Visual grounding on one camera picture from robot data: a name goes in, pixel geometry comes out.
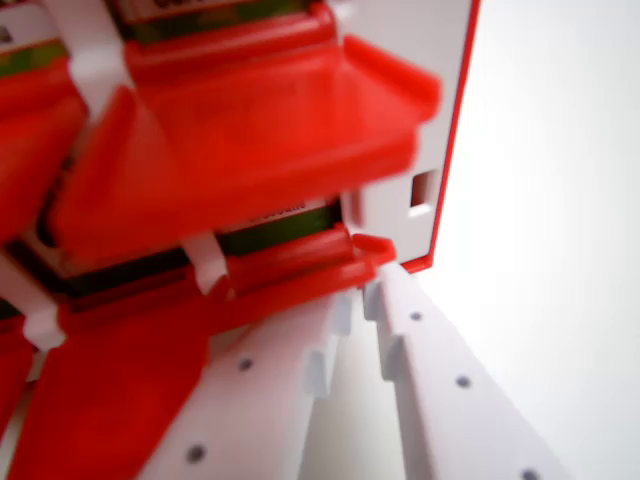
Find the red plastic part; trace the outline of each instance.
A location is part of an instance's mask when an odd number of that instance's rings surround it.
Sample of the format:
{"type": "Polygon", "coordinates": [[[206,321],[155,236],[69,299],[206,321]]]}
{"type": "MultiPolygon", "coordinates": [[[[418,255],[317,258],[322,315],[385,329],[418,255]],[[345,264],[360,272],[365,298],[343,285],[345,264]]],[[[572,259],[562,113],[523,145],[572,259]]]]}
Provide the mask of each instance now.
{"type": "Polygon", "coordinates": [[[85,117],[66,61],[0,79],[0,244],[32,221],[85,117]]]}
{"type": "Polygon", "coordinates": [[[439,81],[356,38],[338,46],[323,12],[266,47],[266,30],[131,47],[138,94],[116,94],[62,193],[61,244],[108,260],[408,168],[439,81]]]}
{"type": "Polygon", "coordinates": [[[409,273],[419,272],[433,265],[433,257],[436,252],[436,240],[438,239],[438,231],[440,230],[440,216],[442,215],[442,206],[447,191],[447,182],[449,180],[449,169],[451,168],[451,156],[453,155],[453,147],[456,139],[456,131],[458,129],[458,117],[460,116],[460,108],[464,97],[464,87],[467,83],[467,74],[469,72],[469,64],[471,63],[471,52],[473,50],[473,39],[476,33],[476,24],[478,22],[478,13],[480,12],[480,0],[473,0],[471,12],[469,14],[469,26],[467,27],[467,38],[464,45],[464,54],[462,57],[462,66],[460,67],[460,80],[458,81],[458,91],[456,92],[456,104],[453,110],[453,118],[451,120],[451,130],[449,131],[449,143],[447,145],[447,157],[442,172],[442,184],[440,186],[440,195],[438,197],[438,206],[436,210],[436,218],[433,224],[433,234],[431,235],[431,246],[429,253],[424,257],[409,260],[402,264],[409,273]]]}
{"type": "Polygon", "coordinates": [[[385,238],[354,235],[338,225],[255,254],[229,259],[229,278],[212,292],[211,333],[255,322],[323,295],[364,285],[377,267],[395,259],[385,238]]]}
{"type": "Polygon", "coordinates": [[[20,401],[31,370],[33,347],[22,336],[22,317],[2,321],[0,332],[0,438],[20,401]]]}
{"type": "Polygon", "coordinates": [[[188,280],[63,312],[8,478],[134,478],[198,382],[210,311],[188,280]]]}
{"type": "Polygon", "coordinates": [[[360,286],[393,258],[391,241],[337,225],[231,260],[206,297],[189,270],[86,311],[61,308],[67,341],[48,354],[9,479],[133,478],[198,382],[209,335],[360,286]]]}

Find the white surface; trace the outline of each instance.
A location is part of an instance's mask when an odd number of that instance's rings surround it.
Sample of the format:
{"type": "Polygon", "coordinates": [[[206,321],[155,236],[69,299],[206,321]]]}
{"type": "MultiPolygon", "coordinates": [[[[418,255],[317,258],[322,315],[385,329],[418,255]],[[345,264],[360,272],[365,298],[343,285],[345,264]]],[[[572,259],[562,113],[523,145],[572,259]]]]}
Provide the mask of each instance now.
{"type": "Polygon", "coordinates": [[[402,266],[382,267],[367,294],[382,374],[395,385],[407,479],[570,478],[402,266]]]}
{"type": "Polygon", "coordinates": [[[442,81],[440,109],[420,128],[411,170],[361,189],[355,194],[359,212],[347,215],[349,223],[353,221],[365,233],[392,239],[399,261],[404,262],[429,253],[471,1],[353,0],[353,4],[355,13],[345,29],[442,81]],[[413,176],[428,171],[433,171],[436,181],[426,203],[410,214],[413,176]]]}
{"type": "MultiPolygon", "coordinates": [[[[580,480],[640,478],[638,18],[635,1],[483,2],[419,277],[580,480]]],[[[402,479],[373,326],[354,329],[312,420],[309,478],[402,479]]]]}
{"type": "Polygon", "coordinates": [[[0,44],[0,54],[59,37],[51,17],[41,5],[25,4],[2,8],[0,25],[6,28],[12,39],[9,43],[0,44]]]}
{"type": "Polygon", "coordinates": [[[138,478],[298,478],[314,399],[328,394],[337,335],[350,331],[342,296],[352,293],[272,315],[218,353],[138,478]],[[206,452],[195,464],[185,461],[192,445],[206,452]]]}

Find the small hole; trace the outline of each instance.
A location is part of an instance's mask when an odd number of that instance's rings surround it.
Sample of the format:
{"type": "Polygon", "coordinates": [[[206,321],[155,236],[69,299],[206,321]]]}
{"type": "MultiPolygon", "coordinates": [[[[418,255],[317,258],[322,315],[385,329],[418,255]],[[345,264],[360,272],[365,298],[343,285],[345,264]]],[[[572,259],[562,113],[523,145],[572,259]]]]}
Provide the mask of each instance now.
{"type": "Polygon", "coordinates": [[[12,43],[13,42],[13,37],[11,36],[11,34],[9,33],[9,30],[7,30],[7,27],[0,26],[0,43],[4,44],[4,43],[12,43]]]}
{"type": "Polygon", "coordinates": [[[436,171],[420,173],[413,177],[411,185],[411,208],[427,205],[433,201],[433,190],[436,188],[436,171]]]}
{"type": "Polygon", "coordinates": [[[540,480],[540,475],[535,470],[527,468],[522,472],[522,480],[540,480]]]}
{"type": "Polygon", "coordinates": [[[243,358],[238,362],[238,370],[240,370],[241,372],[246,372],[251,367],[253,367],[253,360],[251,360],[250,358],[243,358]]]}
{"type": "Polygon", "coordinates": [[[456,378],[456,383],[460,388],[469,388],[471,386],[471,380],[469,377],[465,377],[464,375],[460,375],[456,378]]]}
{"type": "Polygon", "coordinates": [[[198,463],[206,455],[207,450],[202,445],[193,445],[187,450],[187,463],[198,463]]]}

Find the white backdrop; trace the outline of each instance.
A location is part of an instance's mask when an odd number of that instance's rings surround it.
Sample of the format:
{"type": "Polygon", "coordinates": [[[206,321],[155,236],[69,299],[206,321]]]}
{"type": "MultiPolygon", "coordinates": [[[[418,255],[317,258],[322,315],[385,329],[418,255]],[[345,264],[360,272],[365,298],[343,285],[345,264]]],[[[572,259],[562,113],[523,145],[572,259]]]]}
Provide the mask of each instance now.
{"type": "MultiPolygon", "coordinates": [[[[640,2],[485,0],[425,290],[576,479],[640,478],[640,2]]],[[[304,480],[403,478],[373,325],[304,480]]]]}

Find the white plastic bracket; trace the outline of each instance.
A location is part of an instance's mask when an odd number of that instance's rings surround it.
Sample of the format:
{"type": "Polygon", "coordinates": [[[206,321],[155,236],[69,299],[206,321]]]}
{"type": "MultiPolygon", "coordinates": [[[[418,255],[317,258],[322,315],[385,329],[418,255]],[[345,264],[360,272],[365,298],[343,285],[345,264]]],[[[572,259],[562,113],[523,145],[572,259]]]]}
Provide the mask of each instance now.
{"type": "Polygon", "coordinates": [[[138,478],[295,480],[353,293],[272,315],[214,355],[138,478]]]}
{"type": "Polygon", "coordinates": [[[409,480],[560,480],[562,465],[400,265],[365,289],[409,480]]]}
{"type": "Polygon", "coordinates": [[[196,283],[206,295],[218,279],[227,274],[227,262],[215,235],[210,232],[193,235],[180,244],[196,270],[196,283]]]}
{"type": "Polygon", "coordinates": [[[349,23],[356,13],[356,5],[353,0],[328,0],[326,4],[333,13],[338,41],[342,43],[342,39],[350,31],[349,23]]]}
{"type": "Polygon", "coordinates": [[[103,0],[42,0],[70,54],[70,75],[92,121],[119,85],[133,88],[124,44],[103,0]]]}
{"type": "Polygon", "coordinates": [[[66,339],[58,325],[58,305],[19,266],[0,253],[0,297],[25,316],[23,335],[42,351],[66,339]]]}

